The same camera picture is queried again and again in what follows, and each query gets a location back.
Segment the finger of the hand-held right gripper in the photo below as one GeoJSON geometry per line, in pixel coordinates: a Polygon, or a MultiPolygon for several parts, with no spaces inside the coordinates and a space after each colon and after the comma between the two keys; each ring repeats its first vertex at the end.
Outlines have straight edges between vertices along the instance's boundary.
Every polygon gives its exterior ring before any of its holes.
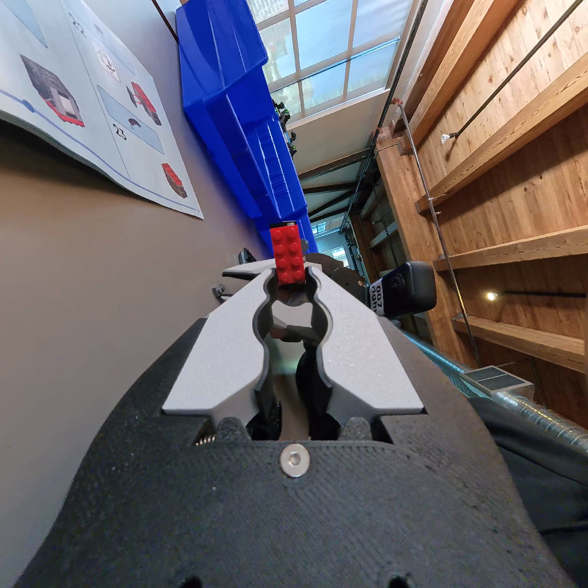
{"type": "Polygon", "coordinates": [[[315,330],[311,325],[312,312],[313,307],[309,302],[298,306],[274,302],[271,338],[282,341],[315,341],[315,330]]]}
{"type": "Polygon", "coordinates": [[[266,270],[275,269],[275,259],[267,259],[257,262],[248,262],[226,268],[222,272],[223,277],[232,277],[235,279],[242,279],[246,281],[254,280],[259,274],[266,270]]]}

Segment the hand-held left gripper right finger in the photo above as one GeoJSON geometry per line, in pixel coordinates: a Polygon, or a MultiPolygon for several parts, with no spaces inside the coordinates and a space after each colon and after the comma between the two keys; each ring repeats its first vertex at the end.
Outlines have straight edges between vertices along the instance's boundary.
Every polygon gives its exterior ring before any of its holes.
{"type": "Polygon", "coordinates": [[[306,269],[309,437],[338,437],[354,417],[415,416],[425,405],[377,315],[321,270],[306,269]]]}

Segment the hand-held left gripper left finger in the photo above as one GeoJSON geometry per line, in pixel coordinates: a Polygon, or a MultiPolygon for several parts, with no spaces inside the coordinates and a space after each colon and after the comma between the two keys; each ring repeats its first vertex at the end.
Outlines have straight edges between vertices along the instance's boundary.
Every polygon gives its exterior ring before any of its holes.
{"type": "Polygon", "coordinates": [[[215,426],[237,418],[255,440],[277,440],[282,408],[265,338],[273,327],[275,268],[264,269],[205,319],[162,411],[198,415],[215,426]]]}

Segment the red grey brick model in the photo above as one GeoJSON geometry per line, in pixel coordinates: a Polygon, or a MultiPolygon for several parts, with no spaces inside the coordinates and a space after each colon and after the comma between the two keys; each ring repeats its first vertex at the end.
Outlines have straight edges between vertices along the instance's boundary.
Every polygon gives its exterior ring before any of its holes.
{"type": "Polygon", "coordinates": [[[269,233],[278,283],[280,285],[304,283],[305,261],[296,222],[271,224],[269,233]]]}

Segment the threaded metal rod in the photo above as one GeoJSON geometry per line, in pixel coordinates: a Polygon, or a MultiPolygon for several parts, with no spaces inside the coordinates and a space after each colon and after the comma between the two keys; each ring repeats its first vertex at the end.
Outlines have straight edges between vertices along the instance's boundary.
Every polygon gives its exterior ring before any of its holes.
{"type": "Polygon", "coordinates": [[[474,357],[475,357],[475,360],[477,362],[478,367],[479,368],[482,368],[483,367],[483,363],[481,361],[481,356],[480,356],[480,353],[479,353],[479,349],[477,347],[476,340],[474,338],[472,329],[470,327],[468,315],[467,315],[467,312],[466,312],[465,303],[463,301],[463,297],[462,297],[462,294],[461,294],[461,291],[460,291],[460,287],[459,287],[457,278],[456,278],[456,276],[454,274],[454,270],[452,268],[452,264],[451,264],[451,262],[449,260],[449,253],[447,251],[446,241],[445,241],[444,235],[442,233],[442,230],[440,228],[439,221],[438,221],[438,218],[437,218],[438,217],[437,211],[435,209],[433,199],[430,196],[430,191],[429,191],[427,182],[426,182],[425,177],[424,177],[423,169],[422,169],[422,166],[421,166],[421,163],[420,163],[420,160],[419,160],[419,156],[417,154],[417,148],[416,148],[416,145],[415,145],[415,141],[414,141],[413,135],[412,135],[412,133],[411,133],[411,131],[409,129],[409,122],[408,122],[408,119],[407,119],[407,116],[406,116],[406,112],[405,112],[405,109],[404,109],[404,106],[403,106],[403,102],[399,98],[395,98],[394,99],[394,102],[399,107],[399,109],[401,111],[402,120],[405,123],[406,132],[408,134],[408,139],[409,139],[409,142],[410,142],[410,147],[411,147],[411,150],[412,150],[413,155],[415,157],[417,169],[419,171],[419,175],[420,175],[420,178],[422,180],[422,185],[423,185],[423,188],[424,188],[425,198],[426,198],[426,201],[427,201],[427,204],[428,204],[430,215],[431,215],[431,218],[433,220],[433,224],[435,225],[435,228],[436,228],[436,231],[437,231],[437,236],[438,236],[438,239],[440,241],[440,245],[442,247],[442,252],[443,252],[443,254],[445,256],[445,261],[447,263],[447,268],[448,268],[448,271],[449,271],[450,279],[452,281],[452,285],[454,287],[454,290],[456,292],[456,296],[458,298],[458,302],[459,302],[459,306],[460,306],[460,311],[461,311],[462,318],[463,318],[464,323],[465,323],[465,326],[466,326],[466,332],[468,334],[470,344],[471,344],[472,349],[473,349],[473,354],[474,354],[474,357]]]}

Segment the white vent grille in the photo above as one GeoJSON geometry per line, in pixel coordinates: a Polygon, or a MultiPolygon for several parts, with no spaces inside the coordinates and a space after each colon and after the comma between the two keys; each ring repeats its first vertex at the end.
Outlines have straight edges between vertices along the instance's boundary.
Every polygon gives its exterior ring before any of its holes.
{"type": "Polygon", "coordinates": [[[532,382],[496,366],[466,371],[460,377],[476,392],[487,396],[497,392],[505,392],[534,401],[535,389],[532,382]]]}

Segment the person's black jacket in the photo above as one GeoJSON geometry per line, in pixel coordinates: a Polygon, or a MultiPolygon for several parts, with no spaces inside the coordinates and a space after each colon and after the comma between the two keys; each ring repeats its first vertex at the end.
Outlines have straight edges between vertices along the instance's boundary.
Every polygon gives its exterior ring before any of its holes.
{"type": "Polygon", "coordinates": [[[536,529],[587,587],[587,453],[494,401],[469,399],[499,447],[536,529]]]}

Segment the large paned window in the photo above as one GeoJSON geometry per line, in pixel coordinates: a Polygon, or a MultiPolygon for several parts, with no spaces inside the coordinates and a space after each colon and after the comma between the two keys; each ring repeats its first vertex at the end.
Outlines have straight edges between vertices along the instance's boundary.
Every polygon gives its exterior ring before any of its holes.
{"type": "Polygon", "coordinates": [[[384,90],[414,1],[248,1],[291,122],[384,90]]]}

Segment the brick instruction booklet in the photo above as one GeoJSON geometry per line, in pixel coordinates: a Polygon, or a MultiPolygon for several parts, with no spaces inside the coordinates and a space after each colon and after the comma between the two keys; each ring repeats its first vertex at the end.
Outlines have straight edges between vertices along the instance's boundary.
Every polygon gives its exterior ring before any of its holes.
{"type": "Polygon", "coordinates": [[[1,1],[1,119],[203,218],[156,82],[85,1],[1,1]]]}

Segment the silver air duct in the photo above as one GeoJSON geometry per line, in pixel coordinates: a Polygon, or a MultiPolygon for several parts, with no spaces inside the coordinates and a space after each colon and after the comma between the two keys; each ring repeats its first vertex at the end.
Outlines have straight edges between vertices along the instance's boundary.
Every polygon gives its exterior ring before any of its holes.
{"type": "Polygon", "coordinates": [[[434,364],[443,371],[449,378],[452,384],[460,390],[460,392],[469,399],[482,398],[490,399],[498,403],[505,409],[524,418],[525,420],[536,425],[541,430],[553,435],[559,440],[573,446],[575,449],[587,453],[587,430],[577,426],[568,419],[556,414],[555,412],[542,407],[534,401],[529,401],[524,397],[515,396],[505,392],[493,393],[487,396],[480,392],[476,392],[472,387],[468,386],[460,377],[460,375],[471,369],[464,364],[454,362],[443,356],[439,351],[432,346],[418,339],[416,336],[403,332],[403,334],[410,339],[434,364]]]}

